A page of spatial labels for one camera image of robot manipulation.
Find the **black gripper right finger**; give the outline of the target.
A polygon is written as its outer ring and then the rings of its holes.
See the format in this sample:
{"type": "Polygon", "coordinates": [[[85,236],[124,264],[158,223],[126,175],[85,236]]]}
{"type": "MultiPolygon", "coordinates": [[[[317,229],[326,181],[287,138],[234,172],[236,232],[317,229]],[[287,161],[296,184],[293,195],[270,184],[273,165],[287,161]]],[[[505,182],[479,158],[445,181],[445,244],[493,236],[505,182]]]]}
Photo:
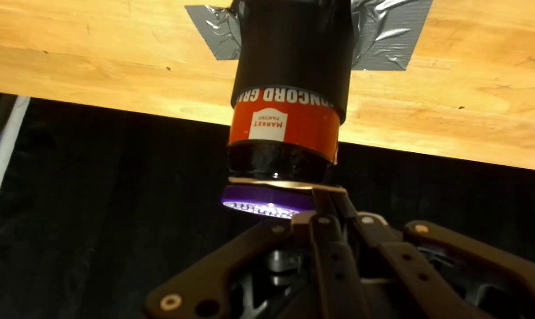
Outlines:
{"type": "Polygon", "coordinates": [[[355,234],[426,319],[535,319],[535,262],[417,220],[403,232],[374,213],[355,234]]]}

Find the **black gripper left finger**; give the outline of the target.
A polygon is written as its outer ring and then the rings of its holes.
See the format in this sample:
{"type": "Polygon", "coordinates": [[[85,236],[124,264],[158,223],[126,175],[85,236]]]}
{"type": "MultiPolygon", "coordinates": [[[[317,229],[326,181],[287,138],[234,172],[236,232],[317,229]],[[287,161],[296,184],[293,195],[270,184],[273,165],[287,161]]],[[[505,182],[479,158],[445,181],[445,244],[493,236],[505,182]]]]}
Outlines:
{"type": "Polygon", "coordinates": [[[154,287],[147,319],[367,319],[346,230],[344,191],[312,193],[314,207],[264,221],[154,287]]]}

